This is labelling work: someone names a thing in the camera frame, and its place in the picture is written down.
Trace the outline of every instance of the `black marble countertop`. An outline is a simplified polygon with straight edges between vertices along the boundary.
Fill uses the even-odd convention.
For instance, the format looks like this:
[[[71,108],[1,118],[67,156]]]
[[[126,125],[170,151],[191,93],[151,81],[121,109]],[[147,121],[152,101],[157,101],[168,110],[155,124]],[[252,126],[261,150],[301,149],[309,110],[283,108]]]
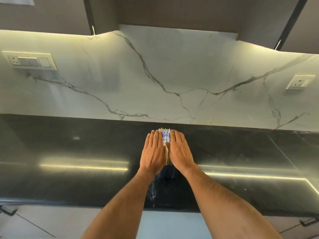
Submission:
[[[0,115],[0,204],[103,207],[137,172],[147,133],[185,134],[194,161],[264,215],[319,216],[319,135]],[[145,209],[199,212],[187,180],[155,179]]]

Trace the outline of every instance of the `person's left hand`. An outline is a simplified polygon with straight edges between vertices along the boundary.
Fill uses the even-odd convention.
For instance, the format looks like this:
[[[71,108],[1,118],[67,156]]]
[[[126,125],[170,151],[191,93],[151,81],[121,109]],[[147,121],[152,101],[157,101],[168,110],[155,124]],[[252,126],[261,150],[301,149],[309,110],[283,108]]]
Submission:
[[[150,172],[152,176],[155,176],[162,170],[165,161],[162,132],[153,130],[146,137],[139,170]]]

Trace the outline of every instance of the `hand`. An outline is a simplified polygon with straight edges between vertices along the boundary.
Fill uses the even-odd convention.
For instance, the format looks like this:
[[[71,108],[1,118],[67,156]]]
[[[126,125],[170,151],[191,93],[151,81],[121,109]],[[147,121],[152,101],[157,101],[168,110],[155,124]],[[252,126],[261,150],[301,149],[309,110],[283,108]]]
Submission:
[[[171,130],[171,144],[166,143],[169,148],[170,159],[182,174],[184,171],[195,165],[192,153],[183,133]]]
[[[152,131],[145,140],[141,156],[140,171],[157,175],[165,165],[165,146],[163,146],[162,132]]]

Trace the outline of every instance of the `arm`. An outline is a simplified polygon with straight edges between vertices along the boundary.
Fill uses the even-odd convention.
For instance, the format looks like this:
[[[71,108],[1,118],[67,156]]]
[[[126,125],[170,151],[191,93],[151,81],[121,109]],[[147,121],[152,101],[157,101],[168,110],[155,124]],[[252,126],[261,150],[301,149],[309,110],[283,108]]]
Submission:
[[[162,133],[152,131],[146,137],[137,174],[101,210],[81,239],[135,239],[148,186],[164,165]]]
[[[213,239],[282,239],[252,205],[202,172],[176,130],[171,130],[170,158],[188,180]]]

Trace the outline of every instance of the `upper cabinet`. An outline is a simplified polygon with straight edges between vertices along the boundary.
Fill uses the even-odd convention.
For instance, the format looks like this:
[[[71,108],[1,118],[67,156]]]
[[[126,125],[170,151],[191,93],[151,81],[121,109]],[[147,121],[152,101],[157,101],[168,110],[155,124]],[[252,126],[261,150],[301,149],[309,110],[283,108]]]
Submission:
[[[286,52],[319,53],[319,0],[8,0],[0,29],[93,35],[119,24],[238,33]]]
[[[118,30],[113,0],[6,0],[0,29],[93,35]]]

